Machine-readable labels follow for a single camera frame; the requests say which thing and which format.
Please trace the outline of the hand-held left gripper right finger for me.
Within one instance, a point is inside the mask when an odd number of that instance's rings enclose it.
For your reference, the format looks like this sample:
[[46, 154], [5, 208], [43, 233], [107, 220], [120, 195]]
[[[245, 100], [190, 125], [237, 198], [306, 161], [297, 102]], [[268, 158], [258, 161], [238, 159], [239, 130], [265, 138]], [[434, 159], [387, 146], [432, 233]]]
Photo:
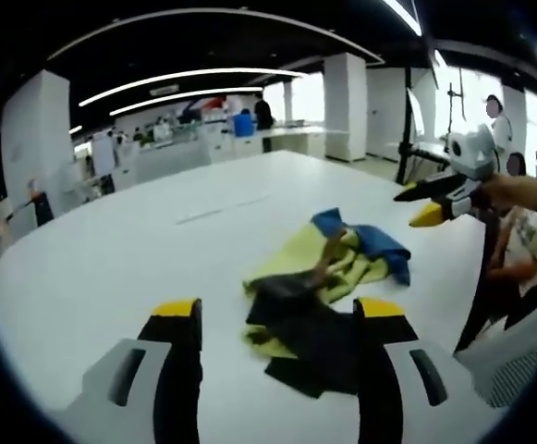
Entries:
[[494, 425], [470, 371], [419, 339], [399, 305], [355, 299], [353, 340], [361, 443], [478, 443]]

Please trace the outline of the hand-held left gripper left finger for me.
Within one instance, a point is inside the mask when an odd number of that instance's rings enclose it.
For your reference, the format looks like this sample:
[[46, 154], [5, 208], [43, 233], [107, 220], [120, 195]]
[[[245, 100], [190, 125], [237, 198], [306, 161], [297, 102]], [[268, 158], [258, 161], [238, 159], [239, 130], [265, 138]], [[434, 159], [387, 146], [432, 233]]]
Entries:
[[199, 442], [201, 344], [201, 300], [156, 307], [84, 373], [62, 427], [76, 443]]

